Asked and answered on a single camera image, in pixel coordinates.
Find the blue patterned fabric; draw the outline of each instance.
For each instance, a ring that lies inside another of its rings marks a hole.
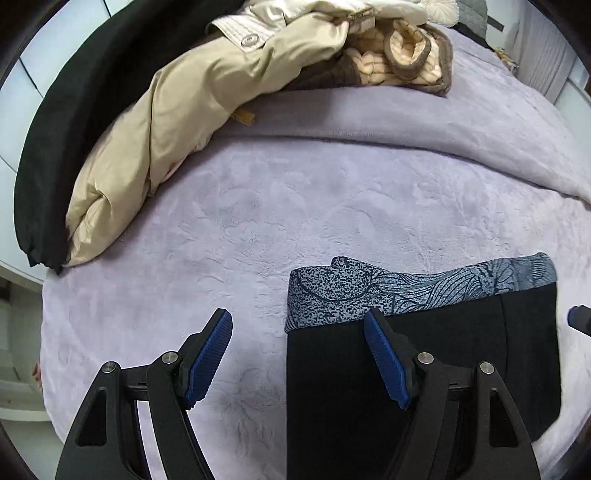
[[[395,315],[554,282],[554,264],[542,252],[438,274],[394,273],[352,258],[335,257],[329,267],[291,272],[285,331],[361,320],[370,307]]]

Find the pile of clothes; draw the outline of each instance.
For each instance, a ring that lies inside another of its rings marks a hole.
[[[231,2],[153,3],[135,0],[91,35],[37,112],[15,187],[31,265],[58,271],[98,256],[261,94],[387,85],[445,96],[451,87],[450,41],[427,21],[457,22],[455,0],[266,0],[238,14],[227,14]],[[209,36],[191,36],[199,26]]]

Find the fleece blanket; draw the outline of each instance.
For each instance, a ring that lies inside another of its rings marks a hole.
[[[217,478],[284,479],[293,269],[342,255],[438,273],[543,251],[558,277],[563,398],[534,449],[542,473],[560,459],[591,413],[591,338],[566,322],[591,304],[591,163],[540,94],[446,34],[447,98],[377,86],[258,99],[256,124],[222,128],[103,255],[48,275],[41,366],[62,439],[104,362],[151,362],[224,307],[233,337],[189,417]],[[145,404],[140,418],[164,479]]]

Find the white garment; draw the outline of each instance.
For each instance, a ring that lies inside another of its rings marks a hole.
[[[242,51],[250,52],[302,15],[320,12],[351,18],[369,9],[375,17],[402,18],[411,25],[428,20],[420,0],[264,0],[250,2],[240,13],[217,18],[212,24]]]
[[[427,9],[430,22],[453,27],[460,20],[460,7],[456,0],[421,0],[421,5]]]

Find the tag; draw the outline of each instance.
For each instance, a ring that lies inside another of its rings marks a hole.
[[[369,7],[354,14],[347,15],[349,33],[363,33],[375,27],[374,9]]]
[[[230,115],[230,118],[238,122],[239,124],[250,127],[255,122],[255,114],[246,110],[243,106],[239,106],[234,113]]]

